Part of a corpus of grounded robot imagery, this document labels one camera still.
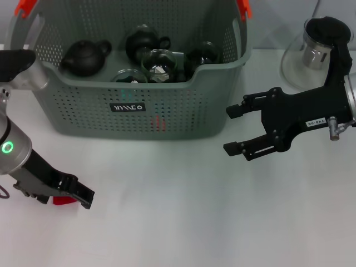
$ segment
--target gray plastic basket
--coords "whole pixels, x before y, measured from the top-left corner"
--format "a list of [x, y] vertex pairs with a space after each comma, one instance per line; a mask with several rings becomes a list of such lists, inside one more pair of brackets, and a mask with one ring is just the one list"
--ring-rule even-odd
[[[38, 0], [31, 13], [12, 19], [5, 49], [23, 47], [38, 20], [29, 48], [44, 61], [48, 86], [35, 97], [61, 133], [113, 139], [173, 140], [219, 133], [242, 65], [250, 57], [248, 19], [236, 0]], [[171, 51], [210, 41], [223, 63], [203, 65], [184, 83], [112, 83], [132, 67], [120, 51], [126, 33], [148, 24], [171, 38]], [[58, 69], [67, 49], [81, 39], [107, 39], [116, 51], [101, 72], [86, 80]], [[146, 111], [112, 112], [110, 103], [144, 103]]]

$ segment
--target red plastic piece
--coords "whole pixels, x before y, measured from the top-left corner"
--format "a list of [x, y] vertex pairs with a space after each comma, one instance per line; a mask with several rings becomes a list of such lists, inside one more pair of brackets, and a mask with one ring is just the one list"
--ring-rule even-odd
[[70, 196], [54, 196], [53, 197], [53, 204], [60, 206], [65, 204], [70, 204], [77, 202], [75, 199], [71, 198]]
[[246, 12], [247, 16], [252, 18], [252, 10], [249, 0], [237, 0], [237, 3], [241, 14], [241, 20], [246, 21]]
[[17, 16], [20, 9], [23, 10], [22, 17], [26, 18], [31, 11], [33, 10], [34, 5], [37, 3], [37, 0], [20, 0], [15, 9], [15, 16]]

